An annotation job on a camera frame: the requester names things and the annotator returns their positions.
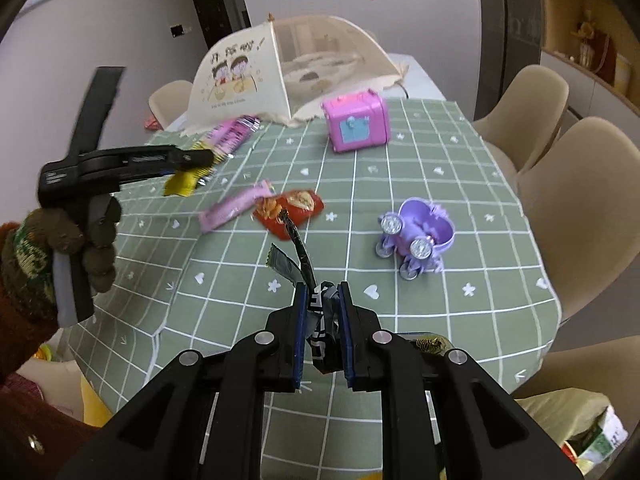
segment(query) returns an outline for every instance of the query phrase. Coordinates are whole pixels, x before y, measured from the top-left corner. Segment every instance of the refrigerator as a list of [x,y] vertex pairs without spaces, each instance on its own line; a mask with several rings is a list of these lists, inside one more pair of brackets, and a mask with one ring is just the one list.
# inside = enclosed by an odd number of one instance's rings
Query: refrigerator
[[515,75],[540,63],[541,0],[480,0],[482,43],[474,119],[485,117]]

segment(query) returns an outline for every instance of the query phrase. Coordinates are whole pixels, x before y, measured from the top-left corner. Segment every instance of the camouflage glove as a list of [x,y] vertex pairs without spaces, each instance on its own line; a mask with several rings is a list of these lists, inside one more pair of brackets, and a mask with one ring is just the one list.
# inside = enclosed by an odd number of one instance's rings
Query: camouflage glove
[[10,232],[2,248],[2,282],[14,307],[29,320],[56,319],[52,253],[83,251],[84,266],[91,286],[107,292],[115,279],[117,222],[122,210],[115,198],[104,218],[87,226],[83,234],[62,209],[36,209]]

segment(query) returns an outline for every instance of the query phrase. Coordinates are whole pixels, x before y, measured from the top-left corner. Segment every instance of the green checkered tablecloth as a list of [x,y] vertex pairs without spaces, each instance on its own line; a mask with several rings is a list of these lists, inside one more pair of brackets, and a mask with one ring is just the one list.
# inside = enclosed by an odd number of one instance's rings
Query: green checkered tablecloth
[[[455,103],[389,100],[386,146],[334,153],[324,120],[265,124],[206,187],[163,197],[164,178],[125,186],[116,283],[68,343],[112,410],[178,352],[228,350],[288,306],[293,288],[264,263],[271,242],[250,212],[200,236],[197,213],[261,179],[315,189],[324,211],[301,226],[318,281],[348,280],[355,304],[395,332],[437,332],[467,350],[507,390],[533,375],[560,309],[520,203]],[[159,132],[152,144],[195,139]],[[445,270],[412,282],[374,247],[377,218],[420,196],[456,225]],[[306,358],[298,394],[266,397],[263,478],[358,478],[381,466],[380,395],[347,390]]]

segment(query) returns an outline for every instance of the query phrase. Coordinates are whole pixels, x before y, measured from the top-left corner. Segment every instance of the purple toy car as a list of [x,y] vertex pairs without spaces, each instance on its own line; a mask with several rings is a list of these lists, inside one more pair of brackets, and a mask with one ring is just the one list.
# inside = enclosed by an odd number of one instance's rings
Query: purple toy car
[[453,245],[456,232],[443,208],[422,198],[408,198],[397,213],[385,213],[378,222],[384,234],[376,254],[389,258],[397,251],[404,256],[401,278],[413,280],[426,270],[442,270],[441,254]]

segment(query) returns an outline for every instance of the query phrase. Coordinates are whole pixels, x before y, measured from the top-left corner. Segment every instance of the doorway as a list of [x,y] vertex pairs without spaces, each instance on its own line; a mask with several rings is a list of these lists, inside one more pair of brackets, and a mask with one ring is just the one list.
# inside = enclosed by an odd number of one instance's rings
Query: doorway
[[231,34],[231,23],[224,0],[193,0],[207,48]]

